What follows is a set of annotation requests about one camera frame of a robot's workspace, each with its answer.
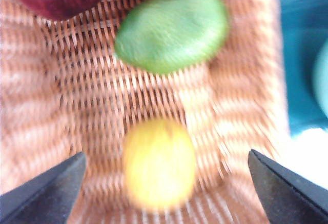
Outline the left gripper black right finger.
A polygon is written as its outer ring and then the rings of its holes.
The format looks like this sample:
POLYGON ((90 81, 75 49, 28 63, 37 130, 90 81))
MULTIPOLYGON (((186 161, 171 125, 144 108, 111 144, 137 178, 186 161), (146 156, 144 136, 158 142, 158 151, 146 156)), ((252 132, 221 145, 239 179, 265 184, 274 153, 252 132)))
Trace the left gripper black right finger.
POLYGON ((327 223, 327 189, 254 149, 248 166, 270 223, 327 223))

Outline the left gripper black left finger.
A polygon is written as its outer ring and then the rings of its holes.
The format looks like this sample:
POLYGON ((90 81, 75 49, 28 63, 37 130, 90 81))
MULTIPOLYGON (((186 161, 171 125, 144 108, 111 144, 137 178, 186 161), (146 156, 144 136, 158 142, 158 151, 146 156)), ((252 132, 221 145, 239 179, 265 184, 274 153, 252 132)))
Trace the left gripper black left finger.
POLYGON ((80 192, 86 156, 79 152, 1 195, 1 223, 66 223, 80 192))

